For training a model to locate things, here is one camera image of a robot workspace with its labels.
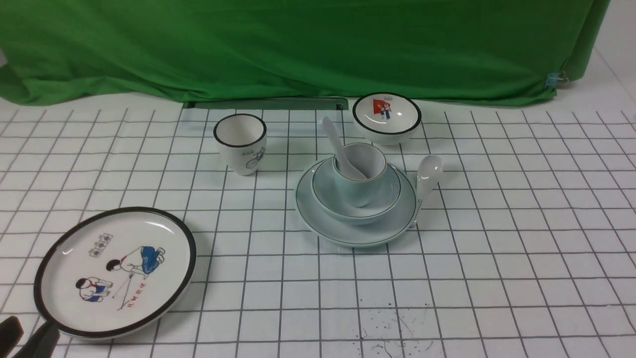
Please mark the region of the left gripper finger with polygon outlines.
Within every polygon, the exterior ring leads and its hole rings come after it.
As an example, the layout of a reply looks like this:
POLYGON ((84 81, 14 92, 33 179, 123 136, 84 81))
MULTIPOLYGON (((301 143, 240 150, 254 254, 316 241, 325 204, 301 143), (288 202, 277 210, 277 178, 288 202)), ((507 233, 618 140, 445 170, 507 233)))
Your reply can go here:
POLYGON ((50 358, 60 337, 59 325, 53 321, 47 321, 35 331, 14 356, 16 358, 50 358))

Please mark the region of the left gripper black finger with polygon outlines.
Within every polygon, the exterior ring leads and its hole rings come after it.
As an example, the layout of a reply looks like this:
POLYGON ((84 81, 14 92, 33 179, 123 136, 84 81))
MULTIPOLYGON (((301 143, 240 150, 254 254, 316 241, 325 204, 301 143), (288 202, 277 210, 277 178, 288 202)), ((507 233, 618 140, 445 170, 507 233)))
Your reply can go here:
POLYGON ((24 330, 18 317, 7 317, 0 324, 0 351, 12 351, 23 334, 24 330))

